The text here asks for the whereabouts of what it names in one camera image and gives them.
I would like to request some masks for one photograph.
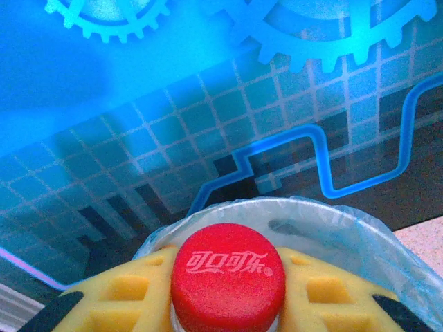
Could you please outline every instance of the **bottle neck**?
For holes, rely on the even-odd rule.
[[[266,332],[277,332],[279,318],[280,318],[280,316],[277,315],[277,317],[274,319],[271,327],[269,327],[268,331],[266,331]],[[174,305],[172,304],[172,302],[171,302],[171,323],[172,323],[172,329],[174,330],[174,332],[192,332],[192,331],[185,330],[181,326],[179,319],[175,313]]]

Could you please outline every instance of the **blue gear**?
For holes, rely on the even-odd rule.
[[[354,54],[357,65],[368,60],[371,45],[386,40],[389,47],[398,46],[402,39],[401,29],[415,16],[429,21],[437,13],[435,0],[410,0],[394,15],[370,27],[369,0],[349,0],[351,35],[347,38],[333,41],[306,40],[286,34],[264,21],[264,18],[278,4],[278,0],[204,0],[204,7],[209,14],[225,10],[233,19],[235,25],[232,38],[240,43],[247,37],[252,37],[261,45],[259,61],[266,64],[276,53],[291,57],[292,72],[300,71],[308,59],[321,59],[323,71],[330,73],[334,70],[340,56]],[[281,18],[278,25],[287,22]]]
[[[170,11],[166,7],[167,0],[151,0],[146,6],[150,6],[149,10],[143,9],[138,12],[143,12],[140,17],[137,17],[137,12],[132,5],[131,0],[117,0],[115,4],[111,0],[104,0],[100,3],[100,14],[113,14],[118,12],[124,19],[117,20],[103,20],[97,17],[90,17],[85,15],[83,10],[92,0],[72,0],[68,5],[60,0],[48,0],[45,6],[45,11],[49,14],[59,12],[64,17],[63,25],[70,28],[72,25],[77,25],[83,29],[83,36],[90,38],[92,33],[98,33],[102,37],[104,43],[109,42],[111,36],[117,36],[122,43],[127,42],[127,36],[130,33],[135,33],[138,38],[143,38],[143,29],[150,26],[156,30],[158,24],[156,18],[162,14],[168,16]]]

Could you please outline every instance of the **bottle cap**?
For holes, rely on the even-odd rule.
[[[194,233],[180,248],[171,296],[189,332],[265,332],[284,301],[284,269],[271,242],[234,223]]]

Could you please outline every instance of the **speckled countertop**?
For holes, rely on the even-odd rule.
[[[398,230],[394,234],[443,277],[443,216]]]

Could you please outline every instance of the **coca-cola logo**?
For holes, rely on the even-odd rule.
[[[194,251],[186,263],[186,272],[197,273],[226,273],[249,272],[264,273],[272,276],[272,269],[260,262],[268,254],[259,255],[253,251],[231,253],[216,253],[213,251]]]

